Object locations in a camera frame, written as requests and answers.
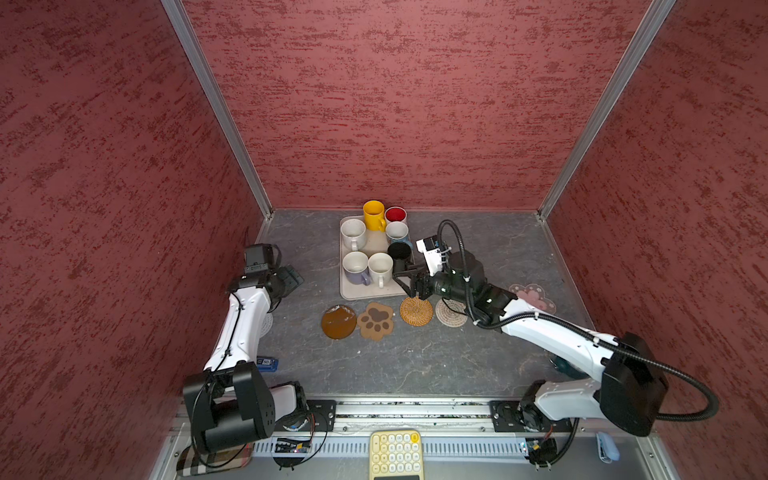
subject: calculator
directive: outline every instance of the calculator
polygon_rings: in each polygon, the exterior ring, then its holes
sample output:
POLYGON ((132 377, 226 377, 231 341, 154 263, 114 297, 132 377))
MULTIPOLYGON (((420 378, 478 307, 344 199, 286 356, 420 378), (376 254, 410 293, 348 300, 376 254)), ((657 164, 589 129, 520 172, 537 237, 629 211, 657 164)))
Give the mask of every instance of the calculator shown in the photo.
POLYGON ((371 435, 369 480, 424 480, 422 436, 416 430, 371 435))

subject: black mounting plate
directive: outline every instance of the black mounting plate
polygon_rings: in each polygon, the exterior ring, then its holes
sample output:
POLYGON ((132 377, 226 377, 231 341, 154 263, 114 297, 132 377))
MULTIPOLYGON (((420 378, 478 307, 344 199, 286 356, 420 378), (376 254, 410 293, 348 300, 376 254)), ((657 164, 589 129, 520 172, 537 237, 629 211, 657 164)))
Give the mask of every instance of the black mounting plate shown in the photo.
MULTIPOLYGON (((333 423, 336 421, 336 400, 307 400, 306 405, 310 412, 315 412, 326 418, 328 422, 328 431, 333 431, 333 423)), ((278 420, 275 422, 275 433, 295 433, 295 432, 308 432, 310 430, 310 424, 306 423, 302 425, 298 430, 289 430, 287 422, 278 420)), ((323 419, 319 418, 319 415, 315 415, 315 431, 325 432, 326 423, 323 419)))
MULTIPOLYGON (((492 400, 488 402, 488 406, 491 407, 491 420, 493 421, 493 429, 495 432, 531 433, 529 430, 526 430, 522 424, 514 419, 509 419, 510 412, 517 412, 519 403, 520 402, 517 400, 492 400)), ((552 432, 570 432, 571 428, 570 419, 562 419, 557 422, 552 422, 552 432)))

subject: red wall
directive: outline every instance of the red wall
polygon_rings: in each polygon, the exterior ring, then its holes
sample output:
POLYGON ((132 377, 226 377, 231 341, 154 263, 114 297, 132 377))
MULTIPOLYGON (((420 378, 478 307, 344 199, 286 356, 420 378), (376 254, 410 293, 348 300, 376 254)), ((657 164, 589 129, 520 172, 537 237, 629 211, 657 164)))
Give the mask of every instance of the red wall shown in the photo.
POLYGON ((189 0, 277 207, 536 210, 648 0, 189 0))
MULTIPOLYGON (((768 4, 678 0, 550 217, 596 324, 720 395, 683 478, 768 477, 768 4)), ((703 406, 671 380, 665 411, 703 406)))
POLYGON ((253 196, 157 0, 0 6, 3 478, 147 477, 253 196))

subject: plaid fabric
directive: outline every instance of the plaid fabric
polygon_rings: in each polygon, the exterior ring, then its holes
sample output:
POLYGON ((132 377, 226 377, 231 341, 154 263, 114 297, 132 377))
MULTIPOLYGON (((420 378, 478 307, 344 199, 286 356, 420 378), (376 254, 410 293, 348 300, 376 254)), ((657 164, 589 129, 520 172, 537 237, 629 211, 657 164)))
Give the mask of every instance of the plaid fabric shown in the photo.
MULTIPOLYGON (((232 455, 234 455, 240 446, 233 447, 231 449, 222 450, 221 452, 202 454, 203 462, 208 465, 217 465, 219 463, 226 462, 232 455)), ((234 468, 242 468, 248 465, 250 462, 250 454, 253 452, 253 442, 246 444, 242 452, 232 461, 227 463, 223 468, 208 468, 200 463, 200 459, 194 454, 192 445, 186 447, 184 451, 179 455, 179 461, 176 463, 176 474, 180 477, 191 477, 192 475, 205 475, 207 473, 224 472, 225 470, 232 470, 234 468)))

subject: tray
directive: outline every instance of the tray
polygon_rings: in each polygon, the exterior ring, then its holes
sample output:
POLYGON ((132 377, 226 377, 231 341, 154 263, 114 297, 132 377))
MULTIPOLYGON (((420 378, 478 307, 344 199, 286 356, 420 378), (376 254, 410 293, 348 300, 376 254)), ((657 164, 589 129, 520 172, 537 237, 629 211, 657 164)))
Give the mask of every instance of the tray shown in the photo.
MULTIPOLYGON (((382 296, 398 296, 405 295, 406 292, 400 285, 393 279, 387 283, 384 288, 379 288, 378 285, 355 285, 350 283, 344 275, 344 266, 342 260, 344 256, 351 252, 351 249, 344 246, 344 242, 341 237, 341 224, 349 220, 350 218, 356 218, 357 220, 363 220, 363 215, 357 215, 352 217, 344 217, 339 222, 339 285, 341 289, 341 296, 345 300, 359 300, 362 298, 380 298, 382 296)), ((360 251, 370 257, 374 253, 383 252, 386 253, 386 249, 389 248, 389 241, 386 239, 386 233, 374 230, 368 230, 368 242, 365 248, 360 251)), ((409 285, 410 279, 401 279, 405 285, 409 285)))

